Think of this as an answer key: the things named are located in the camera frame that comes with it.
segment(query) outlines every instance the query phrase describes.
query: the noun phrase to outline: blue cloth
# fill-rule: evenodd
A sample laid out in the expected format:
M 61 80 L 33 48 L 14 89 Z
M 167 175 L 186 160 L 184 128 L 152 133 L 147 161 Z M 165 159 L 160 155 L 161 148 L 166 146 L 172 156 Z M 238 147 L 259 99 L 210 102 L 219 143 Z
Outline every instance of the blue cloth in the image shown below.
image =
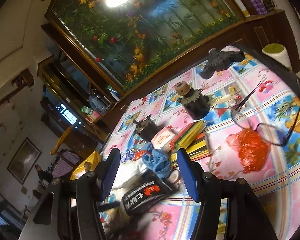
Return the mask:
M 160 179 L 167 178 L 171 171 L 170 158 L 163 152 L 160 152 L 153 148 L 152 143 L 148 142 L 143 147 L 142 150 L 146 150 L 152 154 L 143 154 L 143 163 L 153 171 Z

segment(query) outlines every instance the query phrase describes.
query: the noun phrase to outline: eyeglass temple arm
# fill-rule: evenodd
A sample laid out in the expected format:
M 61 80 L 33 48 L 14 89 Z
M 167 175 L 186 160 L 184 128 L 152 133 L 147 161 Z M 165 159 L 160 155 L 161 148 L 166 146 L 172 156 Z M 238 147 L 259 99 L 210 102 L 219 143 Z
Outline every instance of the eyeglass temple arm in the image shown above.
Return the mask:
M 297 84 L 298 84 L 299 94 L 300 94 L 300 81 L 299 81 L 299 79 L 297 79 Z M 293 132 L 293 130 L 294 130 L 296 124 L 297 124 L 298 117 L 299 117 L 299 113 L 300 113 L 300 104 L 299 104 L 299 110 L 298 110 L 298 112 L 297 112 L 297 116 L 296 116 L 296 118 L 295 118 L 295 120 L 294 120 L 293 125 L 291 126 L 291 128 L 290 128 L 289 131 L 288 131 L 288 134 L 287 134 L 287 137 L 286 137 L 286 141 L 285 141 L 285 142 L 289 141 L 289 139 L 290 139 L 290 136 L 291 136 L 291 134 L 292 134 L 292 132 Z
M 240 111 L 242 106 L 248 101 L 248 99 L 251 97 L 251 95 L 257 90 L 257 88 L 260 86 L 260 84 L 262 83 L 262 81 L 264 80 L 264 78 L 266 77 L 266 74 L 263 75 L 263 77 L 261 78 L 259 84 L 254 88 L 254 90 L 252 90 L 240 103 L 239 105 L 234 109 L 235 111 Z

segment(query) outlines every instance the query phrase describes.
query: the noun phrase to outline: framed picture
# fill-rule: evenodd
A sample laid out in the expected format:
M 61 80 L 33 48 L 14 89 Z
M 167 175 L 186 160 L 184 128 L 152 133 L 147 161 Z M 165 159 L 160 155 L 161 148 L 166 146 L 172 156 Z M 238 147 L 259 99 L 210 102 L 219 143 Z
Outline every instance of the framed picture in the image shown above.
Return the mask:
M 40 154 L 40 150 L 26 138 L 12 158 L 7 169 L 23 185 Z

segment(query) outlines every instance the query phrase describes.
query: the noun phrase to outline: person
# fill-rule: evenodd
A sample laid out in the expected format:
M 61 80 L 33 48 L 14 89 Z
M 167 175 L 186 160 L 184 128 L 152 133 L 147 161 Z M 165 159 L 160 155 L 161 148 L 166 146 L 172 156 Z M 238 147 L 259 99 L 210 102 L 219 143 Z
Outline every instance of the person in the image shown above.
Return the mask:
M 36 164 L 34 167 L 37 170 L 39 179 L 41 181 L 46 180 L 49 183 L 52 181 L 52 179 L 53 179 L 52 174 L 48 173 L 47 171 L 43 171 L 42 168 L 38 164 Z

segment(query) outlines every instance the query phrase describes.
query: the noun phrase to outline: fisheye view table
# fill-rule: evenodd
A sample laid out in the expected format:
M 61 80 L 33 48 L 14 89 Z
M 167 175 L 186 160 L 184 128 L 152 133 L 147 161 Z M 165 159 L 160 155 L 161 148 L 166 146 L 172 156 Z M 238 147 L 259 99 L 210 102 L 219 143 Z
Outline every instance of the fisheye view table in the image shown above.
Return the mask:
M 239 51 L 233 46 L 223 49 L 231 50 Z M 203 120 L 207 122 L 204 132 L 210 135 L 212 151 L 197 162 L 204 171 L 210 171 L 220 179 L 245 178 L 258 196 L 278 239 L 289 239 L 300 225 L 300 114 L 287 145 L 271 145 L 265 165 L 258 171 L 244 169 L 238 152 L 227 144 L 226 138 L 241 131 L 230 116 L 232 102 L 247 96 L 264 75 L 263 82 L 241 110 L 254 127 L 260 122 L 269 123 L 287 133 L 299 110 L 299 98 L 274 72 L 247 53 L 242 62 L 233 63 L 228 70 L 215 72 L 208 80 L 199 76 L 206 62 L 189 69 L 146 97 L 131 102 L 107 141 L 103 158 L 114 147 L 121 151 L 121 155 L 132 148 L 142 147 L 144 142 L 135 134 L 132 119 L 140 121 L 151 115 L 157 125 L 169 127 L 175 133 L 194 122 L 177 102 L 178 94 L 174 89 L 178 82 L 185 81 L 194 89 L 202 89 L 202 94 L 210 98 L 210 112 Z M 140 225 L 147 224 L 144 239 L 190 239 L 199 207 L 200 203 L 195 203 L 187 194 L 181 179 L 175 194 L 160 201 L 143 216 Z M 226 207 L 226 199 L 223 199 L 217 239 L 223 239 Z M 111 216 L 109 212 L 101 214 L 104 228 L 111 228 Z

